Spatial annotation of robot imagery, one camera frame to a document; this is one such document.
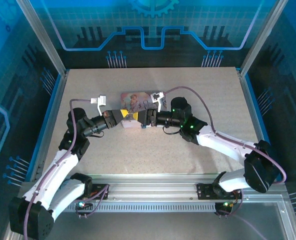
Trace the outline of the pink illustrated tin box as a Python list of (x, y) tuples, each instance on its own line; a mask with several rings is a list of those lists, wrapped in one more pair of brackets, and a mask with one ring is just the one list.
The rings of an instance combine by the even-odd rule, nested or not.
[(133, 114), (147, 109), (158, 109), (158, 102), (153, 102), (151, 95), (158, 91), (138, 91), (124, 92), (121, 94), (121, 108), (128, 110), (129, 114), (121, 122), (125, 129), (142, 128), (142, 123), (138, 122)]

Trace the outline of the blue table edge strip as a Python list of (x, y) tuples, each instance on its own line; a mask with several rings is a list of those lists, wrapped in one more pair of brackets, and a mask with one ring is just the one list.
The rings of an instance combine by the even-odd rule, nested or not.
[(29, 182), (30, 178), (32, 176), (33, 168), (34, 168), (34, 165), (35, 165), (36, 159), (37, 159), (37, 154), (39, 152), (41, 142), (42, 142), (44, 133), (46, 131), (45, 130), (46, 125), (47, 125), (48, 120), (49, 120), (50, 112), (51, 112), (51, 109), (52, 109), (52, 106), (53, 106), (53, 103), (54, 103), (55, 95), (56, 95), (60, 80), (61, 80), (61, 75), (58, 75), (58, 77), (57, 77), (57, 79), (55, 81), (54, 90), (53, 90), (53, 92), (52, 92), (52, 94), (50, 96), (48, 107), (47, 107), (47, 110), (46, 110), (46, 113), (45, 113), (45, 116), (44, 116), (44, 119), (43, 119), (43, 123), (42, 123), (41, 129), (40, 129), (40, 132), (39, 132), (39, 135), (38, 135), (38, 138), (37, 138), (37, 142), (36, 142), (36, 145), (35, 145), (31, 160), (30, 160), (30, 164), (29, 164), (26, 176), (25, 176), (25, 181), (26, 182)]
[(243, 77), (243, 91), (258, 140), (270, 142), (263, 117), (248, 74)]

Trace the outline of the grey metal floor plate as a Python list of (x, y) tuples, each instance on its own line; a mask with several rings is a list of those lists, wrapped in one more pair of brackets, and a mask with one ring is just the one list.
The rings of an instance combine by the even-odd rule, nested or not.
[(244, 196), (216, 212), (92, 212), (80, 219), (74, 207), (56, 220), (45, 240), (296, 240), (296, 216), (282, 191)]

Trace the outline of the aluminium table side rail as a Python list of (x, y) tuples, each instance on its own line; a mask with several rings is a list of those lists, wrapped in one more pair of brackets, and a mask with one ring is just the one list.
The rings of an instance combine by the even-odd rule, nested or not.
[(66, 85), (66, 81), (67, 81), (67, 77), (68, 77), (69, 71), (66, 71), (66, 75), (61, 77), (60, 83), (58, 85), (58, 89), (55, 95), (55, 99), (54, 99), (54, 103), (50, 112), (50, 116), (49, 116), (49, 120), (48, 123), (46, 125), (46, 131), (44, 133), (42, 142), (41, 142), (41, 146), (39, 149), (39, 152), (37, 154), (37, 159), (36, 159), (36, 163), (34, 165), (33, 168), (33, 172), (32, 172), (32, 176), (30, 178), (30, 182), (35, 180), (35, 177), (37, 175), (38, 172), (38, 168), (40, 165), (42, 165), (47, 157), (47, 153), (48, 153), (48, 149), (49, 149), (49, 145), (51, 142), (51, 137), (52, 137), (52, 133), (53, 133), (53, 129), (55, 126), (55, 122), (56, 122), (56, 118), (57, 118), (57, 114), (59, 111), (59, 107), (60, 107), (60, 103), (62, 100), (62, 96), (64, 93), (64, 88)]
[(256, 133), (256, 136), (258, 140), (265, 140), (266, 139), (266, 129), (261, 126), (261, 123), (263, 123), (263, 119), (260, 115), (260, 111), (256, 102), (256, 98), (254, 95), (254, 91), (251, 85), (251, 82), (247, 75), (243, 76), (241, 75), (241, 69), (236, 68), (238, 78), (240, 80), (241, 88), (246, 100), (246, 104), (251, 116), (251, 120), (254, 126), (254, 130)]

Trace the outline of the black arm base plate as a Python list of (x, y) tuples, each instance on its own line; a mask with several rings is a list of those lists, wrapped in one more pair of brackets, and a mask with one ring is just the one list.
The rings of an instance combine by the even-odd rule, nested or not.
[(198, 183), (196, 185), (198, 200), (240, 200), (242, 193), (240, 190), (227, 192), (218, 184)]
[(109, 184), (93, 184), (90, 197), (94, 200), (100, 200), (103, 197), (103, 200), (108, 199), (109, 194)]

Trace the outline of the long aluminium base rail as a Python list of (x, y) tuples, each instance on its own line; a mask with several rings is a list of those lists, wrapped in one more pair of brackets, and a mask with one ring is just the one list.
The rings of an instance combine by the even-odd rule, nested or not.
[[(198, 200), (199, 183), (211, 184), (218, 174), (103, 174), (93, 175), (93, 184), (109, 185), (107, 202), (214, 202)], [(33, 188), (35, 183), (21, 184), (18, 196), (21, 197)], [(53, 195), (67, 196), (69, 200), (79, 198), (85, 189), (80, 180), (55, 180), (50, 186), (40, 190), (40, 194), (50, 193), (47, 203), (55, 201)]]

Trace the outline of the aluminium frame post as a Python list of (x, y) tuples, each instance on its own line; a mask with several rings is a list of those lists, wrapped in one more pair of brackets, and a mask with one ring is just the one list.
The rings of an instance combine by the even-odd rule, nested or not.
[(277, 23), (280, 15), (282, 14), (285, 6), (289, 0), (276, 0), (273, 7), (271, 8), (264, 24), (262, 25), (253, 45), (251, 46), (245, 60), (243, 61), (241, 68), (239, 70), (239, 77), (244, 78), (250, 67), (254, 63), (254, 60), (258, 56), (261, 48), (263, 47), (265, 41), (271, 34), (275, 24)]
[(16, 0), (16, 2), (23, 12), (25, 18), (27, 19), (28, 23), (30, 24), (31, 28), (33, 29), (34, 33), (36, 34), (44, 50), (46, 51), (54, 67), (56, 68), (60, 76), (64, 77), (66, 75), (66, 68), (57, 50), (55, 49), (55, 46), (53, 45), (45, 27), (43, 26), (40, 18), (33, 8), (30, 0)]

